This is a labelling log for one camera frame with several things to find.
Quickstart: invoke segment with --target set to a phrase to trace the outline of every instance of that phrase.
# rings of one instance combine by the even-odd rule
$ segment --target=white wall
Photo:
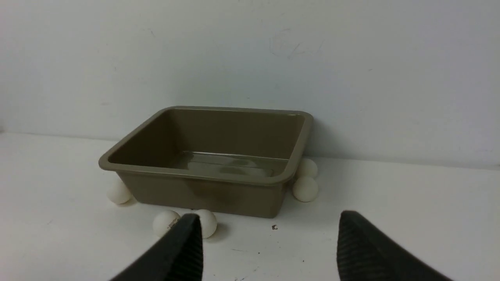
[[[7,131],[119,139],[159,109],[304,110],[308,153],[500,164],[498,0],[4,0]]]

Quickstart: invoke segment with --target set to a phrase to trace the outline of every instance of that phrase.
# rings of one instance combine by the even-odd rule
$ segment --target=brown plastic tub
[[[273,218],[306,145],[302,111],[175,106],[99,159],[137,201]]]

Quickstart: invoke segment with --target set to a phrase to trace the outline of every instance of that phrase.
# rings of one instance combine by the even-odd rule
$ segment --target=white floor
[[[0,134],[0,280],[105,281],[155,243],[152,221],[167,207],[106,198],[119,179],[98,159],[113,144]],[[346,209],[454,280],[500,280],[500,171],[315,161],[316,201],[287,194],[275,219],[216,213],[204,280],[339,280]]]

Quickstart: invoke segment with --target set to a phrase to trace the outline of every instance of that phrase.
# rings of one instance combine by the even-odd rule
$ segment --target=white ball
[[[312,177],[299,177],[293,184],[292,193],[299,201],[313,201],[318,195],[318,184]]]
[[[154,217],[153,233],[158,237],[164,236],[180,218],[181,216],[172,210],[162,211]]]
[[[214,213],[204,209],[197,210],[194,213],[199,216],[199,222],[201,224],[201,237],[205,239],[212,236],[217,229],[217,219]]]
[[[313,160],[303,158],[300,161],[300,164],[298,164],[297,168],[297,178],[300,177],[311,177],[311,178],[316,178],[318,175],[318,165],[314,163]]]
[[[106,192],[107,198],[115,204],[123,204],[130,200],[132,194],[121,181],[111,185]]]

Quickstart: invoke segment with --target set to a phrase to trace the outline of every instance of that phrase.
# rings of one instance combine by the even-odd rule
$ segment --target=ribbed rubber pad
[[[202,226],[197,214],[185,214],[146,253],[113,281],[201,281]]]
[[[182,250],[175,257],[165,281],[200,281],[203,275],[203,240],[199,218]]]
[[[355,211],[340,216],[337,266],[341,281],[450,281]]]

